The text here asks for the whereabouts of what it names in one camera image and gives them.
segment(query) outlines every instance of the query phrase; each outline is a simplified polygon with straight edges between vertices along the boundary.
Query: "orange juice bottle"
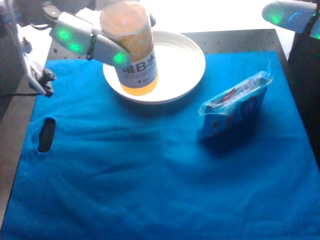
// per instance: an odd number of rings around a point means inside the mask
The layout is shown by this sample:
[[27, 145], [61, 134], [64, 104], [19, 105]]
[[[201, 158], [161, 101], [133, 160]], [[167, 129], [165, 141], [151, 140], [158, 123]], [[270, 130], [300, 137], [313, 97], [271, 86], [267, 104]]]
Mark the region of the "orange juice bottle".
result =
[[151, 92], [158, 81], [154, 39], [149, 13], [136, 1], [121, 1], [104, 8], [100, 14], [104, 34], [125, 47], [132, 56], [127, 68], [115, 68], [122, 88], [142, 96]]

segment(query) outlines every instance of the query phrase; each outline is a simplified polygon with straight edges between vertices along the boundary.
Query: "robotic hand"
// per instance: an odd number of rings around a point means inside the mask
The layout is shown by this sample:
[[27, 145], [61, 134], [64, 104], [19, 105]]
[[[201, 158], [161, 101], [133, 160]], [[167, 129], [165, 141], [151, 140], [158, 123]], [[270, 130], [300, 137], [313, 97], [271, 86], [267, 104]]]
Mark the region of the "robotic hand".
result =
[[[86, 55], [89, 61], [95, 59], [125, 68], [132, 60], [129, 52], [95, 29], [90, 22], [74, 15], [85, 7], [99, 10], [118, 1], [121, 0], [0, 0], [0, 38], [7, 32], [12, 34], [20, 53], [24, 77], [30, 87], [50, 97], [53, 94], [51, 81], [56, 77], [48, 69], [40, 73], [25, 56], [32, 47], [26, 39], [19, 41], [17, 19], [21, 19], [19, 24], [22, 27], [31, 25], [38, 30], [52, 28], [49, 35], [54, 40], [71, 52]], [[152, 15], [150, 21], [151, 26], [156, 24]]]

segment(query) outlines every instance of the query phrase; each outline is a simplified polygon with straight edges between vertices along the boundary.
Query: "snack package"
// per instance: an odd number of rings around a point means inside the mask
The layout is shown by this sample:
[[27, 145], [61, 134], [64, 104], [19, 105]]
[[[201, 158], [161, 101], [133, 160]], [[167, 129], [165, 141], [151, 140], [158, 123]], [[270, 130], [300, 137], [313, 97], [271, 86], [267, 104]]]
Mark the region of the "snack package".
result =
[[204, 102], [198, 110], [198, 138], [215, 136], [257, 112], [272, 80], [268, 65], [267, 71], [258, 72]]

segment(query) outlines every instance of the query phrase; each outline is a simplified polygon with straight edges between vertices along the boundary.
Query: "plate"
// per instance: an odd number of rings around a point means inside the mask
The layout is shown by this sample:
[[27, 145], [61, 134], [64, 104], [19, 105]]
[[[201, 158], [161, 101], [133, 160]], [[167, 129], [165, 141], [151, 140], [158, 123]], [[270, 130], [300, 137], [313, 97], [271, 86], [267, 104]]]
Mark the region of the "plate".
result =
[[118, 94], [140, 104], [165, 104], [188, 94], [200, 82], [206, 68], [204, 53], [190, 38], [179, 33], [153, 31], [158, 83], [146, 95], [134, 96], [120, 85], [113, 66], [104, 64], [107, 83]]

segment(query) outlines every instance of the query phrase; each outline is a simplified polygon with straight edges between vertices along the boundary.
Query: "blue fabric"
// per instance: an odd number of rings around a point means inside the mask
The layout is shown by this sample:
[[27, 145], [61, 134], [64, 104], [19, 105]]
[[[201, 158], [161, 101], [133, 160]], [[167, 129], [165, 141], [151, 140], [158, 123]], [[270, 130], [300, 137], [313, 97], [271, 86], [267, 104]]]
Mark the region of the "blue fabric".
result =
[[[200, 105], [269, 61], [254, 124], [198, 141]], [[275, 52], [207, 54], [199, 85], [157, 106], [117, 96], [99, 62], [47, 67], [55, 94], [36, 99], [1, 239], [319, 239], [320, 173]]]

